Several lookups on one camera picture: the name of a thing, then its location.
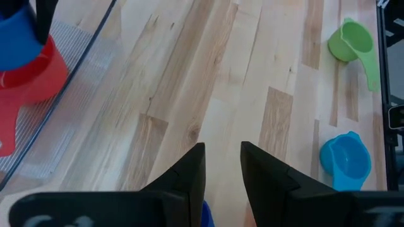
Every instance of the blue cup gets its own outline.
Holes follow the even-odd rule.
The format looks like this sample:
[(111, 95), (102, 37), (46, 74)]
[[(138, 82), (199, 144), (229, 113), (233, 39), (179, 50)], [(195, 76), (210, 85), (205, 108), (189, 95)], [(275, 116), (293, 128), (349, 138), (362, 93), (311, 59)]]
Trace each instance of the blue cup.
[(201, 227), (215, 227), (213, 222), (212, 213), (206, 201), (203, 201)]
[(371, 172), (371, 157), (358, 134), (349, 132), (329, 140), (320, 150), (324, 170), (337, 191), (360, 190)]
[(35, 34), (35, 13), (29, 4), (7, 19), (0, 16), (0, 71), (33, 61), (44, 47)]

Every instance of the measuring cup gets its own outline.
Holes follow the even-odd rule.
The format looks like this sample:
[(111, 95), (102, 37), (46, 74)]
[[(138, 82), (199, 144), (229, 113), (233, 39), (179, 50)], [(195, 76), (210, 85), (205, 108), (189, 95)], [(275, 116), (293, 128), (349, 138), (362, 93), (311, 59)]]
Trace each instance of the measuring cup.
[(371, 157), (358, 134), (348, 132), (329, 140), (320, 150), (324, 170), (338, 191), (360, 190), (371, 172)]
[(213, 222), (212, 213), (210, 211), (209, 205), (206, 201), (203, 201), (202, 215), (201, 215), (201, 227), (215, 227)]
[(54, 96), (66, 82), (67, 74), (68, 69), (51, 36), (34, 61), (13, 71), (0, 71), (0, 157), (15, 150), (20, 107)]
[(0, 1), (0, 71), (10, 71), (33, 61), (44, 48), (57, 0), (37, 0), (37, 14), (27, 0)]
[(345, 18), (343, 25), (328, 40), (328, 48), (344, 62), (359, 58), (365, 69), (369, 91), (379, 91), (380, 70), (373, 43), (372, 35), (364, 25)]

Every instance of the light wood plank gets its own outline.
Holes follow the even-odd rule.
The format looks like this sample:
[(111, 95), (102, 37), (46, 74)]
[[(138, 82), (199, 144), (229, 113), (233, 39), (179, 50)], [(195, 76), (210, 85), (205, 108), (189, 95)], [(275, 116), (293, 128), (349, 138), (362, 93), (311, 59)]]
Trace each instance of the light wood plank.
[(156, 93), (150, 97), (148, 115), (169, 120), (172, 107), (177, 101), (188, 69), (194, 59), (212, 6), (212, 0), (194, 1)]
[[(341, 0), (340, 3), (340, 24), (342, 25), (345, 18), (351, 18), (353, 20), (358, 19), (357, 9), (358, 4), (354, 1)], [(353, 61), (349, 63), (339, 62), (338, 64), (338, 87), (335, 91), (334, 103), (335, 111), (334, 115), (334, 126), (338, 120), (342, 118), (348, 118), (356, 122), (359, 121), (358, 112), (358, 76), (362, 68), (359, 61)]]
[(293, 95), (305, 3), (303, 0), (263, 2), (255, 44), (259, 56), (251, 60), (263, 63), (261, 70), (268, 73), (272, 88)]
[(121, 171), (118, 190), (137, 191), (147, 185), (168, 123), (141, 114), (129, 147), (128, 157)]
[(311, 175), (319, 72), (301, 64), (297, 73), (285, 161)]
[(258, 146), (279, 160), (287, 155), (292, 96), (269, 88)]
[(307, 1), (307, 4), (303, 32), (302, 63), (313, 69), (319, 69), (324, 1), (311, 0)]
[(145, 30), (146, 24), (150, 24), (152, 14), (159, 2), (160, 0), (121, 0), (121, 12), (117, 17), (121, 20), (119, 39), (124, 46), (124, 56), (128, 56), (132, 52), (133, 47)]
[(262, 0), (243, 1), (235, 16), (212, 96), (237, 106), (251, 59)]
[[(273, 68), (268, 65), (273, 59), (273, 55), (271, 55), (273, 49), (268, 48), (268, 39), (270, 38), (272, 29), (280, 26), (280, 24), (272, 23), (274, 20), (272, 16), (274, 16), (274, 13), (282, 14), (283, 12), (278, 12), (282, 7), (285, 7), (285, 11), (289, 11), (290, 8), (295, 6), (295, 4), (289, 1), (287, 3), (284, 2), (284, 5), (281, 2), (270, 3), (269, 1), (265, 1), (263, 3), (254, 48), (242, 87), (229, 148), (225, 163), (223, 164), (223, 172), (220, 175), (220, 186), (215, 197), (214, 206), (212, 207), (216, 225), (218, 226), (242, 226), (245, 222), (247, 195), (239, 165), (240, 142), (251, 141), (254, 144), (258, 144), (259, 141), (259, 132), (264, 117), (268, 87), (273, 81), (271, 78)], [(276, 38), (284, 38), (282, 35), (279, 34)]]
[(236, 109), (221, 100), (212, 98), (206, 111), (198, 142), (205, 143), (206, 169), (205, 200), (210, 206), (215, 205), (215, 195), (229, 147)]
[(320, 145), (319, 145), (319, 120), (314, 121), (313, 132), (313, 151), (311, 155), (311, 172), (310, 177), (319, 180), (319, 167), (320, 167)]
[[(88, 169), (87, 178), (82, 178), (80, 168), (77, 166), (71, 168), (61, 186), (63, 189), (78, 190), (76, 187), (81, 187), (83, 182), (89, 180), (93, 182), (92, 188), (80, 188), (81, 190), (114, 189), (116, 187), (119, 172), (122, 171), (136, 130), (138, 116), (142, 110), (147, 109), (148, 97), (155, 92), (163, 73), (163, 67), (167, 64), (175, 40), (181, 31), (180, 28), (171, 28), (171, 21), (183, 23), (187, 9), (191, 7), (192, 2), (177, 1), (176, 3), (167, 4), (162, 1), (157, 6), (133, 47), (127, 64), (115, 72), (118, 77), (115, 76), (114, 79), (118, 83), (112, 91), (109, 90), (104, 108), (97, 114), (98, 120), (92, 126), (93, 130), (88, 133), (88, 139), (80, 148), (77, 159), (76, 165), (78, 166), (83, 164), (82, 161), (85, 161), (85, 157), (88, 157), (87, 161), (99, 160), (93, 167), (91, 165), (84, 167), (93, 168), (93, 174), (90, 174), (91, 171)], [(178, 6), (183, 7), (182, 14), (172, 14), (173, 9), (178, 10)], [(116, 164), (115, 172), (112, 171), (110, 163)], [(109, 170), (100, 173), (97, 168), (103, 169), (101, 166), (109, 166)]]
[(230, 1), (217, 2), (216, 7), (213, 7), (193, 65), (173, 107), (169, 127), (149, 182), (170, 168), (196, 144), (236, 12), (237, 5)]
[(340, 12), (340, 0), (324, 1), (316, 118), (332, 125), (336, 125), (338, 116), (338, 100), (335, 99), (338, 98), (339, 62), (329, 52), (327, 41), (339, 27)]

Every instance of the wood grain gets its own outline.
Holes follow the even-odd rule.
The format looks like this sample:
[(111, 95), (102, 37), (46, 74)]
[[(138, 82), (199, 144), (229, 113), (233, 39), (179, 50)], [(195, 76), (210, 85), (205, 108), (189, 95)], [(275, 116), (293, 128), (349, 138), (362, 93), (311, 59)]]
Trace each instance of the wood grain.
[(339, 27), (341, 18), (340, 1), (324, 1), (323, 10), (323, 27), (321, 29), (321, 51), (319, 62), (319, 84), (318, 84), (318, 102), (316, 118), (321, 122), (331, 123), (336, 125), (334, 102), (335, 98), (335, 84), (336, 80), (336, 67), (338, 60), (328, 50), (328, 39), (332, 36), (335, 30)]
[(173, 107), (167, 135), (150, 175), (150, 182), (196, 144), (236, 12), (237, 5), (227, 1), (220, 1), (213, 9), (194, 56), (195, 64), (189, 69), (184, 89)]
[(212, 6), (212, 0), (195, 0), (193, 2), (164, 74), (158, 83), (156, 93), (150, 97), (148, 115), (164, 120), (169, 119), (201, 40)]
[(347, 66), (347, 87), (345, 91), (345, 98), (347, 102), (347, 117), (356, 122), (359, 121), (359, 82), (358, 82), (358, 70), (354, 67), (355, 64), (350, 64)]
[(375, 152), (376, 188), (387, 190), (386, 156), (384, 154), (383, 118), (378, 113), (373, 115), (373, 139)]
[[(147, 23), (143, 27), (143, 31), (140, 33), (139, 39), (134, 47), (131, 42), (127, 42), (123, 45), (132, 48), (131, 53), (127, 56), (127, 64), (125, 67), (118, 68), (115, 72), (115, 80), (118, 81), (119, 86), (112, 90), (105, 90), (105, 93), (109, 92), (108, 97), (104, 101), (104, 107), (98, 112), (96, 122), (92, 126), (92, 130), (87, 135), (87, 140), (81, 147), (80, 153), (85, 153), (84, 156), (88, 157), (88, 160), (98, 158), (100, 159), (97, 166), (94, 166), (92, 170), (93, 175), (87, 178), (79, 179), (80, 171), (78, 168), (71, 169), (69, 176), (78, 176), (74, 182), (69, 181), (66, 178), (62, 188), (66, 190), (72, 190), (77, 187), (81, 187), (82, 183), (87, 180), (93, 182), (93, 189), (114, 189), (117, 184), (118, 176), (122, 170), (125, 157), (127, 156), (131, 140), (136, 130), (138, 123), (138, 117), (142, 110), (146, 110), (148, 106), (149, 95), (155, 92), (158, 81), (160, 80), (163, 69), (156, 67), (161, 64), (165, 66), (169, 60), (170, 53), (175, 45), (175, 40), (178, 37), (180, 30), (171, 29), (171, 22), (169, 21), (181, 21), (184, 22), (187, 14), (187, 6), (184, 2), (178, 1), (177, 4), (167, 5), (165, 3), (156, 4), (156, 6), (149, 6), (155, 9), (155, 14), (150, 16)], [(183, 7), (183, 15), (175, 14), (173, 17), (171, 9), (178, 9), (177, 7)], [(92, 147), (92, 152), (89, 151), (89, 144), (97, 143), (96, 148)], [(85, 158), (79, 159), (77, 165), (82, 165), (82, 161)], [(114, 170), (110, 166), (110, 163), (116, 164)], [(97, 168), (101, 166), (108, 166), (104, 176), (109, 176), (112, 182), (108, 182), (108, 178), (99, 178), (100, 174)], [(87, 165), (84, 168), (91, 168), (91, 165)]]
[(319, 130), (320, 122), (319, 120), (314, 121), (314, 132), (313, 132), (313, 151), (311, 155), (311, 172), (310, 176), (316, 180), (319, 180), (319, 169), (320, 167), (320, 144), (319, 144)]
[(287, 152), (285, 152), (286, 163), (306, 175), (311, 174), (312, 167), (318, 78), (317, 70), (300, 65), (290, 114)]
[(261, 0), (243, 1), (235, 15), (212, 97), (237, 106), (251, 60)]
[(221, 100), (212, 98), (201, 126), (198, 142), (204, 142), (206, 162), (212, 165), (206, 169), (205, 200), (215, 205), (215, 196), (229, 147), (236, 108)]
[(268, 89), (258, 146), (284, 161), (287, 152), (293, 97), (274, 88)]
[(340, 80), (340, 61), (335, 62), (334, 66), (334, 86), (333, 86), (333, 102), (332, 102), (332, 109), (331, 109), (331, 116), (330, 116), (330, 125), (337, 127), (338, 126), (338, 91), (339, 91), (339, 80)]
[(324, 1), (311, 0), (307, 1), (307, 4), (302, 44), (302, 63), (313, 69), (319, 69)]
[[(128, 123), (134, 129), (128, 127), (125, 130), (117, 128), (122, 122), (104, 122), (104, 105), (101, 114), (92, 125), (90, 132), (80, 146), (75, 159), (67, 171), (61, 184), (62, 190), (114, 190), (119, 178), (122, 166), (128, 155), (130, 141), (134, 135), (134, 129), (138, 121), (135, 115)], [(106, 141), (105, 138), (114, 135), (114, 142)]]
[(255, 41), (259, 55), (251, 59), (263, 63), (260, 70), (268, 73), (272, 88), (289, 95), (293, 95), (295, 87), (304, 11), (303, 0), (264, 0)]
[(121, 171), (118, 190), (136, 191), (147, 185), (168, 123), (144, 114), (139, 116), (128, 157)]

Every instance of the black metal frame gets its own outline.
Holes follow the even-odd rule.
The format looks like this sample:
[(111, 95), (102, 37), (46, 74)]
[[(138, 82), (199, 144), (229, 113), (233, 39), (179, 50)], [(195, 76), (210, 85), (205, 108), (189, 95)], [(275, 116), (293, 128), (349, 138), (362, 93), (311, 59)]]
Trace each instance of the black metal frame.
[(381, 75), (381, 93), (383, 108), (384, 150), (388, 190), (398, 190), (398, 172), (396, 169), (395, 147), (398, 145), (397, 133), (388, 126), (388, 110), (391, 107), (389, 72), (387, 61), (387, 43), (384, 26), (384, 9), (377, 7), (377, 29), (379, 30), (379, 61)]
[(397, 105), (404, 105), (404, 100), (394, 95), (390, 95), (390, 101), (391, 103), (395, 103)]
[(393, 36), (386, 37), (387, 47), (391, 47), (404, 38), (404, 28), (394, 22), (396, 19), (404, 20), (403, 10), (404, 4), (401, 0), (391, 0), (385, 8), (386, 21), (384, 25), (387, 31), (393, 33)]

